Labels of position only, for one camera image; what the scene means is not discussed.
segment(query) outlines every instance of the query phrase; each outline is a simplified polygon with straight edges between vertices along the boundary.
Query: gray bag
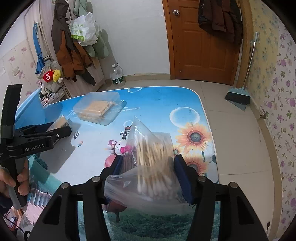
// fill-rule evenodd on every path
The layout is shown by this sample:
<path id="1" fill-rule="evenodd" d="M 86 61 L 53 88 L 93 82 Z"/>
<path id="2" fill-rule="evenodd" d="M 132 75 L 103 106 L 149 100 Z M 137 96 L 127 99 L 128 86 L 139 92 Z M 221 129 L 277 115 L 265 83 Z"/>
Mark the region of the gray bag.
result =
<path id="1" fill-rule="evenodd" d="M 50 82 L 46 82 L 43 80 L 43 75 L 48 72 L 50 69 L 53 70 L 60 70 L 61 71 L 61 78 L 63 78 L 63 71 L 62 71 L 62 67 L 59 65 L 59 63 L 57 61 L 46 61 L 45 62 L 45 66 L 42 68 L 40 74 L 37 74 L 37 78 L 41 80 L 42 84 L 44 84 L 45 88 L 56 93 L 62 86 L 63 83 L 59 83 L 59 82 L 54 82 L 53 80 Z"/>

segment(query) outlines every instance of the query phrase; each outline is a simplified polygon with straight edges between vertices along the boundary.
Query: black cable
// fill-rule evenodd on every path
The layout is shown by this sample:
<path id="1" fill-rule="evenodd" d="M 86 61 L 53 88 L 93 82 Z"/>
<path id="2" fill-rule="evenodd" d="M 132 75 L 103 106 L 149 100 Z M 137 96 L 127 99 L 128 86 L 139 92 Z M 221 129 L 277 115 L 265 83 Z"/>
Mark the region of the black cable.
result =
<path id="1" fill-rule="evenodd" d="M 270 226 L 270 222 L 267 222 L 266 236 L 268 236 L 267 233 L 268 233 L 268 228 L 269 228 L 269 226 Z"/>
<path id="2" fill-rule="evenodd" d="M 25 241 L 28 240 L 27 235 L 30 234 L 30 233 L 31 233 L 30 231 L 26 231 L 26 232 L 24 233 L 24 240 L 25 240 Z"/>
<path id="3" fill-rule="evenodd" d="M 10 221 L 7 217 L 3 216 L 3 218 L 5 218 L 6 220 L 8 220 L 9 222 L 11 222 L 13 225 L 15 225 L 16 227 L 18 227 L 20 229 L 20 231 L 22 231 L 23 233 L 25 233 L 19 226 L 17 226 L 14 222 Z"/>
<path id="4" fill-rule="evenodd" d="M 6 220 L 8 220 L 9 222 L 11 222 L 13 225 L 15 225 L 17 228 L 20 229 L 20 231 L 22 231 L 24 233 L 24 240 L 27 241 L 27 235 L 30 234 L 31 232 L 30 231 L 26 231 L 24 232 L 19 226 L 17 226 L 14 222 L 12 222 L 11 220 L 9 220 L 7 217 L 3 216 L 3 218 L 5 218 Z"/>

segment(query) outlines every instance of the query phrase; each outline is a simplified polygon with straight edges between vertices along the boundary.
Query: door knob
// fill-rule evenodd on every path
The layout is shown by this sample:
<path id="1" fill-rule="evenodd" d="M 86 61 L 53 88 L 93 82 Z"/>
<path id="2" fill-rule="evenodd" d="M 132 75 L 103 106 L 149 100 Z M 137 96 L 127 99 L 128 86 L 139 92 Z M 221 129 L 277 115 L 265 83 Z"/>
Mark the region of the door knob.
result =
<path id="1" fill-rule="evenodd" d="M 178 16 L 179 14 L 180 14 L 180 11 L 179 10 L 173 10 L 173 14 L 175 15 L 175 16 Z"/>

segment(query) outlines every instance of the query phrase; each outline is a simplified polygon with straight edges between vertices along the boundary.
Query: hanging clothes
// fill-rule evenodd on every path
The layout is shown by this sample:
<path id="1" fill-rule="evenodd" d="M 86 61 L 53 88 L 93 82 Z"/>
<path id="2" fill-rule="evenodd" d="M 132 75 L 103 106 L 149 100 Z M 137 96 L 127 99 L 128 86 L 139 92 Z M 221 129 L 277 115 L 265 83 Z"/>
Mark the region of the hanging clothes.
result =
<path id="1" fill-rule="evenodd" d="M 241 44 L 242 19 L 235 0 L 200 0 L 198 23 L 211 35 Z"/>
<path id="2" fill-rule="evenodd" d="M 72 79 L 75 82 L 76 75 L 81 75 L 87 83 L 94 86 L 96 82 L 86 70 L 87 67 L 92 66 L 92 60 L 77 40 L 71 38 L 70 29 L 66 23 L 68 8 L 69 5 L 64 0 L 56 0 L 54 3 L 52 41 L 57 60 L 62 66 L 66 79 Z"/>
<path id="3" fill-rule="evenodd" d="M 41 52 L 41 48 L 38 42 L 38 27 L 37 27 L 37 23 L 34 23 L 33 25 L 33 41 L 34 41 L 34 46 L 35 46 L 35 50 L 38 56 L 38 61 L 37 61 L 37 67 L 36 67 L 36 72 L 35 74 L 40 74 L 42 68 L 44 67 L 44 61 L 43 61 L 43 56 L 42 56 L 42 52 Z"/>
<path id="4" fill-rule="evenodd" d="M 92 13 L 92 5 L 87 0 L 75 0 L 75 7 L 73 12 L 77 17 L 87 15 L 89 12 Z M 107 56 L 109 56 L 109 50 L 105 44 L 100 29 L 99 35 L 97 37 L 97 42 L 93 45 L 85 46 L 85 49 L 91 57 L 97 57 L 100 59 L 106 58 Z"/>

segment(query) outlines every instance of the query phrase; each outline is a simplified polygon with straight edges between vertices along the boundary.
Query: wooden sticks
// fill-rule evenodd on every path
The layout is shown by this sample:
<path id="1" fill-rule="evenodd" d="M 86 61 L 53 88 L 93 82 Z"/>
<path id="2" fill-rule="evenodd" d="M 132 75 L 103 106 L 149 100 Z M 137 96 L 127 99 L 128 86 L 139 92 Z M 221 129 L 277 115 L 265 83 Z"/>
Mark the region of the wooden sticks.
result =
<path id="1" fill-rule="evenodd" d="M 82 120 L 97 122 L 105 118 L 111 107 L 117 105 L 113 101 L 94 100 L 82 112 L 76 113 Z"/>
<path id="2" fill-rule="evenodd" d="M 154 142 L 145 136 L 135 136 L 138 173 L 138 193 L 152 199 L 171 199 L 174 195 L 175 176 L 168 161 L 169 150 L 165 143 Z"/>

